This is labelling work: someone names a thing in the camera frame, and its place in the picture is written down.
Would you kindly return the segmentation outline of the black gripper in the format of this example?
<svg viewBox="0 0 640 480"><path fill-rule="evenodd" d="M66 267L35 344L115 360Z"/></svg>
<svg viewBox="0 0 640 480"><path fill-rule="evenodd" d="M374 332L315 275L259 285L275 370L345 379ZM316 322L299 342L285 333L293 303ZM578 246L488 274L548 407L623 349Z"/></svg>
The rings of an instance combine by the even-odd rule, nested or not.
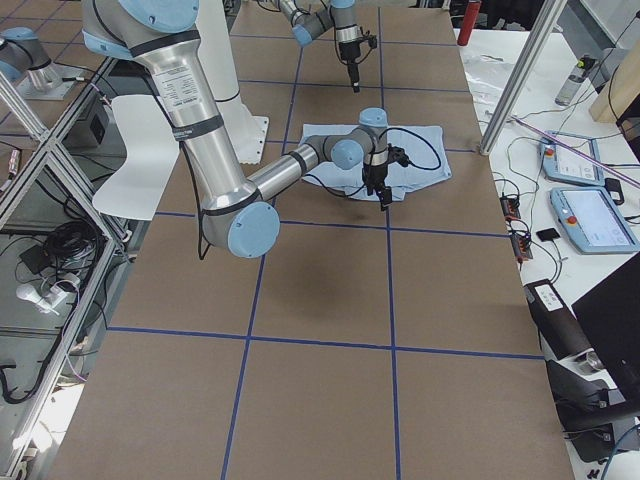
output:
<svg viewBox="0 0 640 480"><path fill-rule="evenodd" d="M360 79L358 67L358 58L361 55L360 42L358 40L350 42L339 42L338 52L340 60L346 64L353 92L359 93L360 83L359 81L357 82L354 80Z"/></svg>
<svg viewBox="0 0 640 480"><path fill-rule="evenodd" d="M387 210L388 204L392 203L392 189L385 184L388 175L388 165L370 165L365 163L362 170L362 180L366 189L366 194L371 196L376 194L379 198L380 209Z"/></svg>

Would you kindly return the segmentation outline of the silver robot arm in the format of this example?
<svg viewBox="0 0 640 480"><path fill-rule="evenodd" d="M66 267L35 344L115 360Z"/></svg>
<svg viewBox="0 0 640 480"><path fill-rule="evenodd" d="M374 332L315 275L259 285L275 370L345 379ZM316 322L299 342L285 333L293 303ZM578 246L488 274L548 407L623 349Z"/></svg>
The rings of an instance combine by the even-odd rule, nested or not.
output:
<svg viewBox="0 0 640 480"><path fill-rule="evenodd" d="M243 258L267 253L280 231L273 197L318 164L362 169L363 187L383 208L392 202L387 114L360 113L343 135L307 137L296 149L246 176L226 128L231 111L216 99L215 84L237 82L228 22L220 1L85 1L86 47L145 67L181 144L200 196L199 238Z"/></svg>
<svg viewBox="0 0 640 480"><path fill-rule="evenodd" d="M270 4L287 18L301 47L332 31L337 57L346 66L351 88L354 93L360 92L361 45L370 40L370 35L357 22L354 1L330 1L317 11L304 10L295 1L270 1Z"/></svg>

